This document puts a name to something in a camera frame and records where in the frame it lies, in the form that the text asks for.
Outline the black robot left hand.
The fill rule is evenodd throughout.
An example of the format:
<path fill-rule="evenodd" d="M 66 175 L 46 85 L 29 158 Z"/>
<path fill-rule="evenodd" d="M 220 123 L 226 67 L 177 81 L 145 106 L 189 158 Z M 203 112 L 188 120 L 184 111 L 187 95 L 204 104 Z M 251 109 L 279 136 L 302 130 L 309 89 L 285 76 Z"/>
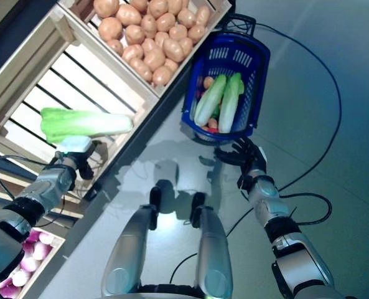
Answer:
<path fill-rule="evenodd" d="M 94 177 L 88 159 L 101 144 L 99 140 L 93 140 L 88 136 L 68 136 L 57 144 L 57 151 L 63 153 L 75 161 L 80 177 L 90 180 Z"/>

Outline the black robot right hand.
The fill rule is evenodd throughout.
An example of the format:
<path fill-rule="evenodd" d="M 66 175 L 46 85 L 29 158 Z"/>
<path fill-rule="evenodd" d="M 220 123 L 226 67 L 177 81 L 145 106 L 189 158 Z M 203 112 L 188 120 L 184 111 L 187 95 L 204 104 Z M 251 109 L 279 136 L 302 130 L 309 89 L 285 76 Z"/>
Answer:
<path fill-rule="evenodd" d="M 266 171 L 266 159 L 258 146 L 249 138 L 240 138 L 231 145 L 232 151 L 223 151 L 221 148 L 214 149 L 215 156 L 223 163 L 239 166 L 242 174 L 251 171 Z"/>

